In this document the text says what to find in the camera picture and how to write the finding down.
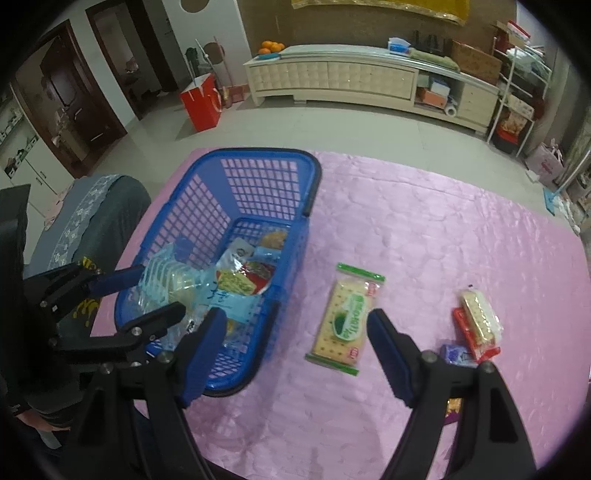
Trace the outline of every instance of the floor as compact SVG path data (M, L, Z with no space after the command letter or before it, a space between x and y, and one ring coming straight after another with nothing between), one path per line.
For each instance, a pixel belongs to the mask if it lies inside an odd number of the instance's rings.
M440 173L495 192L542 215L542 187L523 166L470 130L411 113L342 103L247 99L224 111L219 125L196 133L177 96L160 99L129 134L113 145L97 173L142 181L152 198L199 147L291 147L336 151L393 161ZM557 219L565 224L564 219Z

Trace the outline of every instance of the quilted tablecloth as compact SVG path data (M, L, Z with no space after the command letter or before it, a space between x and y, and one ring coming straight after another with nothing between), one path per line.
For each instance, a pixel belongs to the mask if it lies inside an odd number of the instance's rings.
M130 265L174 186L207 151L194 151L169 179L119 268ZM386 276L378 306L420 349L455 340L451 309L460 289L473 284L485 292L505 329L495 363L542 464L576 420L587 390L591 281L579 239L461 181L372 158L312 153L323 180L274 353L239 394L200 398L187 409L202 454L252 480L380 477L410 411L392 395L370 344L358 377L304 360L335 265L345 262ZM113 301L103 301L94 335L114 332ZM443 475L454 430L444 428L430 478Z

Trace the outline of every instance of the blue plastic basket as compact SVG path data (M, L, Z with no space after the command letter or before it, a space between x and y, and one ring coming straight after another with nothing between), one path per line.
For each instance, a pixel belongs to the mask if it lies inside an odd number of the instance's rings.
M253 379L265 351L270 351L303 260L308 217L321 176L318 160L304 151L214 150L189 168L146 233L134 265L147 265L164 245L183 236L193 243L187 263L201 269L214 264L237 237L257 245L268 232L288 232L257 314L236 347L220 349L204 394L223 397L237 393ZM117 326L140 315L131 297L130 290L117 297ZM161 346L153 342L147 350L157 355Z

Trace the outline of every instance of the screw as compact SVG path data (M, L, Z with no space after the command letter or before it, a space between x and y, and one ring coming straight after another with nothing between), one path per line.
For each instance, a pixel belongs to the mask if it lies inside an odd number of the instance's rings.
M434 364L437 361L437 354L433 350L425 350L421 353L421 358L428 364Z
M112 363L108 362L100 366L99 372L103 375L109 375L114 369L115 366Z
M495 371L495 366L493 365L492 362L488 362L488 361L482 362L480 366L487 374L491 374Z
M173 361L173 358L174 358L174 353L172 353L168 350L161 351L158 354L158 356L156 357L158 362L160 362L161 364L169 364L170 362Z

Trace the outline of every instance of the pile of oranges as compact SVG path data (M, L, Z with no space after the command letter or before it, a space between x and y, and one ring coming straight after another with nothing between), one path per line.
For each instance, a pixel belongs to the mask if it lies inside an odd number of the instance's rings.
M285 48L283 43L277 43L276 41L265 40L261 43L261 48L259 49L259 55L264 55L265 53L278 53Z

